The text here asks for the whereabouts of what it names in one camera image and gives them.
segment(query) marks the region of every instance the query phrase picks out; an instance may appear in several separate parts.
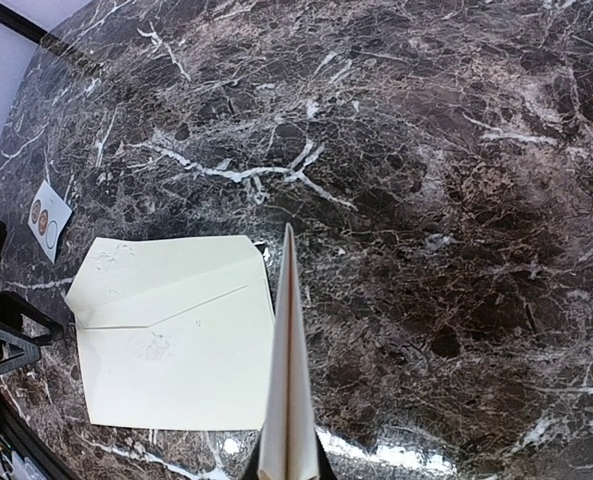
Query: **brown circle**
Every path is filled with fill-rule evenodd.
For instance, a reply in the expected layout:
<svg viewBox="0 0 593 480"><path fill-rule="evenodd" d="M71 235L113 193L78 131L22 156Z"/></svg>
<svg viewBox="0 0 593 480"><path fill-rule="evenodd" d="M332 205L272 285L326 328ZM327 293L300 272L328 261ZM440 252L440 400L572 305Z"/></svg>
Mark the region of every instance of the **brown circle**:
<svg viewBox="0 0 593 480"><path fill-rule="evenodd" d="M40 217L38 217L38 233L40 235L45 235L48 223L49 213L47 213L47 210L43 210L42 212L40 212Z"/></svg>
<svg viewBox="0 0 593 480"><path fill-rule="evenodd" d="M34 205L32 205L32 223L36 223L38 221L38 214L40 213L40 200L36 200Z"/></svg>

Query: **small white card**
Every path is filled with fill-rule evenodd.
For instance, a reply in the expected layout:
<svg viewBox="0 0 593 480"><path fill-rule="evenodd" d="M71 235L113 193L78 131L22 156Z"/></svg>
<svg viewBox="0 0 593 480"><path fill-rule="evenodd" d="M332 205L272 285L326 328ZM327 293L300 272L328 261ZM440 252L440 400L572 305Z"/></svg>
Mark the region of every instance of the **small white card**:
<svg viewBox="0 0 593 480"><path fill-rule="evenodd" d="M72 209L43 181L32 202L27 224L52 263L56 261L58 238L71 216Z"/></svg>

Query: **paper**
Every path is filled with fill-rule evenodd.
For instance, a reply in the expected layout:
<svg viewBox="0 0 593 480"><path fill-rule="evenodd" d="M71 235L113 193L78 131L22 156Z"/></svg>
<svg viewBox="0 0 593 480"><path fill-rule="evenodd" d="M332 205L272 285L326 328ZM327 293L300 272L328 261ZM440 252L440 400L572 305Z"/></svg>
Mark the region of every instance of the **paper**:
<svg viewBox="0 0 593 480"><path fill-rule="evenodd" d="M274 317L247 237L97 238L66 301L91 423L261 428Z"/></svg>
<svg viewBox="0 0 593 480"><path fill-rule="evenodd" d="M316 442L294 232L287 225L258 477L261 480L318 479Z"/></svg>
<svg viewBox="0 0 593 480"><path fill-rule="evenodd" d="M72 209L43 181L32 201L27 224L45 255L54 263L60 234L72 215Z"/></svg>

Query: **dark marble countertop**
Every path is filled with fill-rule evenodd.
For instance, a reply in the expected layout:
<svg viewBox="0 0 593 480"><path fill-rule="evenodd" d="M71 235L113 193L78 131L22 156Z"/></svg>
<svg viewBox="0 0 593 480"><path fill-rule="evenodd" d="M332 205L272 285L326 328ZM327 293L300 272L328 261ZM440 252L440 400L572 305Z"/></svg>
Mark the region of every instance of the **dark marble countertop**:
<svg viewBox="0 0 593 480"><path fill-rule="evenodd" d="M227 234L274 285L291 222L340 478L593 479L592 1L112 0L55 34L1 139L0 289L69 321L96 236ZM73 327L0 387L85 479L234 479L257 436L91 426Z"/></svg>

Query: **brown marble surface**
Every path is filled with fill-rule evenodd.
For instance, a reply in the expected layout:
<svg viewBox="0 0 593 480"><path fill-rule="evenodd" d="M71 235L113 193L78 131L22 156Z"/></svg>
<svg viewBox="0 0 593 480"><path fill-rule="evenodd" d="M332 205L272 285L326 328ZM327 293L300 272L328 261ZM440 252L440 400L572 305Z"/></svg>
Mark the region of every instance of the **brown marble surface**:
<svg viewBox="0 0 593 480"><path fill-rule="evenodd" d="M246 234L275 285L289 221L339 478L593 479L593 1L113 0L55 33L0 143L0 289L70 321L99 235ZM233 479L257 436L90 425L73 327L0 386L85 479Z"/></svg>

